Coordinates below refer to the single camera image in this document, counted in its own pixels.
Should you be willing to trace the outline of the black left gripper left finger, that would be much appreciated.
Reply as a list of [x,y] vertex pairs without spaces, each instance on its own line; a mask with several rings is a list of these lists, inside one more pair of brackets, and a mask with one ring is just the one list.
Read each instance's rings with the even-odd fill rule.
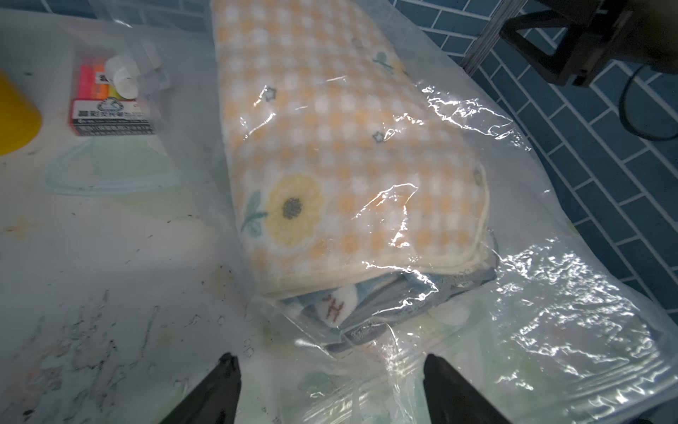
[[160,424],[233,424],[241,390],[238,357],[224,353],[215,368]]

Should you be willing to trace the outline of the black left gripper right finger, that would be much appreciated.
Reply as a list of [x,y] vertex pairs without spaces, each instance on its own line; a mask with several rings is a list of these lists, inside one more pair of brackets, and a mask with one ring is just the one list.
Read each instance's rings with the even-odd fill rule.
[[423,370],[423,385],[432,424],[510,424],[443,357],[430,353]]

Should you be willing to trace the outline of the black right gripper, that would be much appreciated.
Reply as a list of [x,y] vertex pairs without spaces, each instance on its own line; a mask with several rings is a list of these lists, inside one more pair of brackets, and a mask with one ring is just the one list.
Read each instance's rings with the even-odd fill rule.
[[[508,19],[500,36],[546,82],[589,86],[611,60],[677,74],[676,1],[543,1],[543,12]],[[529,29],[562,28],[548,53],[527,40]]]

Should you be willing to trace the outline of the clear plastic vacuum bag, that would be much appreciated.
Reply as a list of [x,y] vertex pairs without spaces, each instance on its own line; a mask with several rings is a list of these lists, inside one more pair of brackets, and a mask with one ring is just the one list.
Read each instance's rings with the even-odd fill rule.
[[627,423],[677,397],[676,323],[575,230],[520,127],[386,1],[96,1],[247,304],[285,423]]

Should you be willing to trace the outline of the orange checkered sunflower blanket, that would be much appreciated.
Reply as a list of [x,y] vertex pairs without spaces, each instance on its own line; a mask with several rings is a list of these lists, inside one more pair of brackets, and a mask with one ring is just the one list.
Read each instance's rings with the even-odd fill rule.
[[353,1],[215,1],[220,118],[257,293],[457,274],[487,234],[485,171]]

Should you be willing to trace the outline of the blue cloud pattern blanket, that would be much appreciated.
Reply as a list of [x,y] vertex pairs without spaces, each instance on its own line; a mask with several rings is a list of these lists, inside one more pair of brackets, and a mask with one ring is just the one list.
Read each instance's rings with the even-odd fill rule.
[[329,353],[377,339],[387,329],[496,279],[498,245],[488,231],[476,263],[457,274],[394,271],[358,284],[281,300],[279,305]]

